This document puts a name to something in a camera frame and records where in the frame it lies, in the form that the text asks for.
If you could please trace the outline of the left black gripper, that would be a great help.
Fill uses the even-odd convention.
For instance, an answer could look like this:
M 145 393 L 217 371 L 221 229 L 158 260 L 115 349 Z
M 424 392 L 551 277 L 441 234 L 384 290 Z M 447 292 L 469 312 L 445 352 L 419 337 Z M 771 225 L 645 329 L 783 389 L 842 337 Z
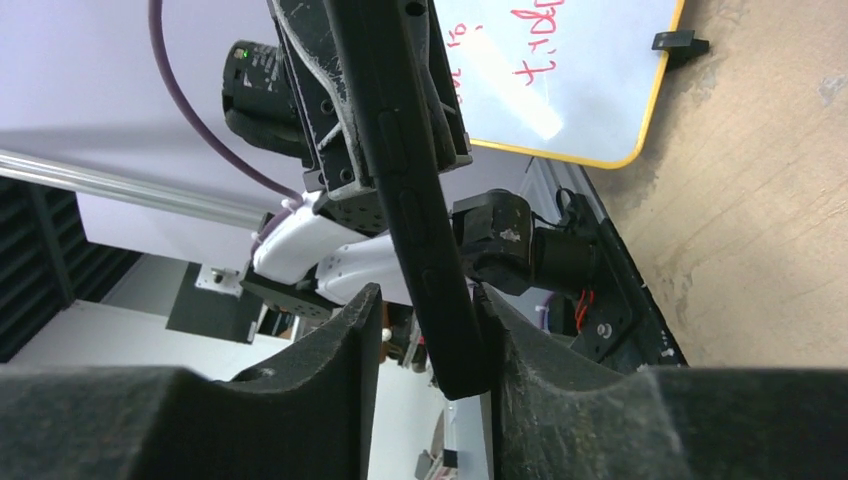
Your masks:
M 299 159 L 310 156 L 304 174 L 310 192 L 323 190 L 336 201 L 373 194 L 324 3 L 270 1 L 268 8 L 292 91 L 278 47 L 235 42 L 223 71 L 226 125 L 256 148 Z M 405 1 L 404 13 L 438 172 L 470 165 L 470 142 L 433 2 Z

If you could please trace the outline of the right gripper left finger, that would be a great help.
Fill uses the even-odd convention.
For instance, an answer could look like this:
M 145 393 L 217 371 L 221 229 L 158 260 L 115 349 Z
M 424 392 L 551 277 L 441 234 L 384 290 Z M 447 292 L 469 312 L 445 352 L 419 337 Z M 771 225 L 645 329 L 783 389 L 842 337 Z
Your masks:
M 5 479 L 364 479 L 382 327 L 370 283 L 229 381 L 182 367 L 1 371 Z

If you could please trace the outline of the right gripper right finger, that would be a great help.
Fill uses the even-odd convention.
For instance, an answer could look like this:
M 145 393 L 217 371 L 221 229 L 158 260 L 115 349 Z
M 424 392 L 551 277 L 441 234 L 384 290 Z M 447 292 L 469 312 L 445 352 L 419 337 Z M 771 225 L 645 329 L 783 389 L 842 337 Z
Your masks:
M 843 479 L 847 374 L 646 367 L 621 374 L 531 325 L 492 287 L 498 479 Z

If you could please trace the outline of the black phone case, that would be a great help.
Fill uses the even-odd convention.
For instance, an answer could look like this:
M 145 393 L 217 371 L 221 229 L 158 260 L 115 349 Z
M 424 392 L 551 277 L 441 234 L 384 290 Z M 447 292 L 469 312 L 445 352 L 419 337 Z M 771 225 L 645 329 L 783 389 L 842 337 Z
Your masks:
M 408 292 L 444 395 L 491 385 L 436 168 L 405 10 L 395 1 L 329 1 L 355 124 Z

